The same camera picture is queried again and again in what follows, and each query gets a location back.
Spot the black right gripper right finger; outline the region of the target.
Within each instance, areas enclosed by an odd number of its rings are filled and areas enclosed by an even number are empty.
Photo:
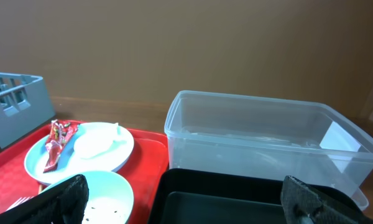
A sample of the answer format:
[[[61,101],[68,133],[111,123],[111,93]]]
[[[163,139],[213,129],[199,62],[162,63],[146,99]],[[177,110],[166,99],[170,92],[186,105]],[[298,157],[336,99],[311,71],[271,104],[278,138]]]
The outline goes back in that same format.
[[[287,224],[373,224],[373,219],[290,175],[283,180],[280,201]]]

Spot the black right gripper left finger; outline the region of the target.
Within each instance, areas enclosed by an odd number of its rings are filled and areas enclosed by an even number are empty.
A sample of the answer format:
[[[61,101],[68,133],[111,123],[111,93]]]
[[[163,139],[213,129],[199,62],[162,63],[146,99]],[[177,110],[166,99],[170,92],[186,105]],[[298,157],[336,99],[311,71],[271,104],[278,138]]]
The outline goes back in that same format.
[[[81,224],[88,197],[86,177],[78,174],[0,214],[0,224]]]

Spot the green bowl with food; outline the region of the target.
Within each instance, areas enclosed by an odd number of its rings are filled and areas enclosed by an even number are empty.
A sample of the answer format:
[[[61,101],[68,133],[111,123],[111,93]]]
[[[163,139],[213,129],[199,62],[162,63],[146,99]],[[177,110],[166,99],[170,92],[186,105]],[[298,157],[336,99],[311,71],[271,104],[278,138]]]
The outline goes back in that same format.
[[[81,173],[87,181],[89,197],[82,224],[127,224],[134,206],[130,183],[121,175],[103,170]]]

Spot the white tissue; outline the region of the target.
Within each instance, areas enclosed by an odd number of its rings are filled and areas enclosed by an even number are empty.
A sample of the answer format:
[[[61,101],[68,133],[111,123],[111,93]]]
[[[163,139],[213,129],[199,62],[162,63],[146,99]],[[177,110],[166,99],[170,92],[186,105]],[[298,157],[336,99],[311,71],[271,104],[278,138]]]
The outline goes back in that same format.
[[[74,143],[75,154],[82,159],[91,159],[110,150],[115,142],[126,142],[127,139],[118,133],[118,127],[114,123],[85,132]]]

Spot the red snack wrapper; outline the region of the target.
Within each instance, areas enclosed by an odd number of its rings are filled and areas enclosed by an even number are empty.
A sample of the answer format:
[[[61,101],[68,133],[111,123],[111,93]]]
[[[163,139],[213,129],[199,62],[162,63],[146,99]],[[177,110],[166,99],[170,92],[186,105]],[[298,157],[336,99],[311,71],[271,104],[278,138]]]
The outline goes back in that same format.
[[[77,131],[78,123],[58,119],[51,121],[50,134],[45,142],[48,160],[44,173],[57,169],[61,153]]]

